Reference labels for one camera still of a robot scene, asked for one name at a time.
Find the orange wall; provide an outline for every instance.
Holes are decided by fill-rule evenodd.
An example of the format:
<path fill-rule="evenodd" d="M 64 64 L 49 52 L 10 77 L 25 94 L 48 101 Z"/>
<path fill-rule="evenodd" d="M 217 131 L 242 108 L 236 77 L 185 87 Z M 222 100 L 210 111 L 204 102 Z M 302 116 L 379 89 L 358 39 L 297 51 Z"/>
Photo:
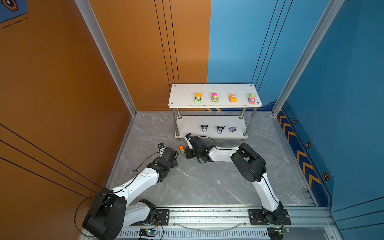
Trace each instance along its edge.
<path fill-rule="evenodd" d="M 210 0 L 90 3 L 138 111 L 170 110 L 173 83 L 207 82 Z"/>
<path fill-rule="evenodd" d="M 128 127 L 129 111 L 76 3 L 27 4 L 27 15 L 0 28 L 0 123 L 104 186 Z M 20 18 L 24 20 L 13 24 Z M 2 126 L 0 139 L 91 190 L 100 189 Z M 82 195 L 95 194 L 2 142 L 0 157 Z M 3 159 L 0 174 L 2 239 L 79 237 L 73 216 L 84 197 Z M 79 226 L 89 206 L 85 202 L 80 208 Z"/>

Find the floor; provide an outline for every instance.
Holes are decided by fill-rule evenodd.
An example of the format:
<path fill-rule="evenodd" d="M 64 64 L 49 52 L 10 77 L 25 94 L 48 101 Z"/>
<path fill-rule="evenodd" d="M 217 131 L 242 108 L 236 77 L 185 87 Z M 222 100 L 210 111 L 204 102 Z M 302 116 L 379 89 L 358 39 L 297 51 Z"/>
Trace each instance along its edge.
<path fill-rule="evenodd" d="M 239 115 L 234 112 L 185 112 L 185 115 L 222 114 Z M 246 112 L 246 122 L 251 112 Z M 245 141 L 266 161 L 268 178 L 277 197 L 284 206 L 308 206 L 307 189 L 302 173 L 295 166 L 294 159 L 288 157 L 282 145 L 281 129 L 278 129 L 270 112 L 258 111 Z M 132 172 L 149 155 L 157 151 L 158 143 L 167 147 L 185 148 L 184 140 L 178 142 L 174 137 L 172 112 L 138 112 L 130 130 L 120 160 L 114 170 L 110 188 L 119 186 L 135 176 Z M 203 139 L 213 145 L 211 139 Z M 241 144 L 240 139 L 216 139 L 219 147 L 234 147 Z M 148 159 L 144 166 L 155 156 Z M 198 163 L 196 158 L 186 159 L 179 154 L 178 167 L 171 169 L 163 182 L 144 191 L 138 198 L 147 199 L 157 206 L 165 205 L 253 205 L 261 206 L 261 200 L 251 184 L 245 180 L 234 166 L 228 162 Z"/>

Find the wall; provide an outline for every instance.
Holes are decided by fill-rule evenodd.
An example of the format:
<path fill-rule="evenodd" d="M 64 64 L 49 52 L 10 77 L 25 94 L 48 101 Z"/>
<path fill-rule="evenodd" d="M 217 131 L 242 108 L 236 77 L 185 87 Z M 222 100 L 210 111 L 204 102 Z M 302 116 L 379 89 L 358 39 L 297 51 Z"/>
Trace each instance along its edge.
<path fill-rule="evenodd" d="M 137 110 L 161 111 L 173 83 L 253 83 L 275 101 L 328 0 L 90 3 Z"/>
<path fill-rule="evenodd" d="M 345 1 L 288 98 L 334 179 L 346 240 L 377 238 L 384 224 L 383 7 Z"/>
<path fill-rule="evenodd" d="M 78 239 L 74 211 L 105 185 L 131 116 L 76 3 L 27 5 L 27 14 L 1 23 L 0 123 L 89 180 L 0 126 L 0 232 Z M 79 226 L 89 206 L 80 207 Z"/>

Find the shelf leg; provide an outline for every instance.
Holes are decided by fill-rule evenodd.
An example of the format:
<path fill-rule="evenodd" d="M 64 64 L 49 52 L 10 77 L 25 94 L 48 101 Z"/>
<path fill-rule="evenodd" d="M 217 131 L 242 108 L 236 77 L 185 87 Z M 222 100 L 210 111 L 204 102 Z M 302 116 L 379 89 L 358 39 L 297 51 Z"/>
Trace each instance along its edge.
<path fill-rule="evenodd" d="M 177 122 L 176 122 L 176 115 L 175 115 L 175 109 L 172 108 L 172 113 L 173 113 L 173 122 L 175 123 L 175 133 L 176 136 L 180 136 L 179 129 L 177 128 Z"/>
<path fill-rule="evenodd" d="M 181 113 L 180 113 L 180 109 L 179 108 L 176 108 L 176 109 L 177 109 L 177 118 L 181 119 L 182 116 L 181 116 Z"/>
<path fill-rule="evenodd" d="M 240 119 L 243 119 L 244 118 L 244 113 L 245 113 L 245 110 L 246 110 L 247 108 L 243 108 L 242 110 L 241 110 L 241 113 L 240 113 L 240 116 L 239 116 L 239 118 Z"/>
<path fill-rule="evenodd" d="M 249 119 L 249 122 L 248 122 L 248 124 L 247 124 L 247 127 L 245 128 L 245 132 L 243 133 L 243 136 L 244 136 L 244 137 L 248 136 L 248 131 L 249 131 L 249 128 L 251 127 L 251 123 L 252 123 L 253 117 L 254 117 L 255 114 L 256 114 L 257 109 L 258 109 L 258 108 L 254 108 L 253 111 L 252 111 L 251 118 Z"/>

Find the orange toy car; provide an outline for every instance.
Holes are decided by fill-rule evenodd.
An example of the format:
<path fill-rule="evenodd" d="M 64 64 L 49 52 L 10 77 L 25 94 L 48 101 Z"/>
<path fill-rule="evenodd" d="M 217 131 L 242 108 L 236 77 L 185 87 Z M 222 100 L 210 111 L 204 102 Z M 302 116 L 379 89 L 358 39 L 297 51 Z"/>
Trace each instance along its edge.
<path fill-rule="evenodd" d="M 231 94 L 231 95 L 229 96 L 229 100 L 231 100 L 231 103 L 235 103 L 235 102 L 237 102 L 236 97 L 235 97 L 234 94 Z"/>

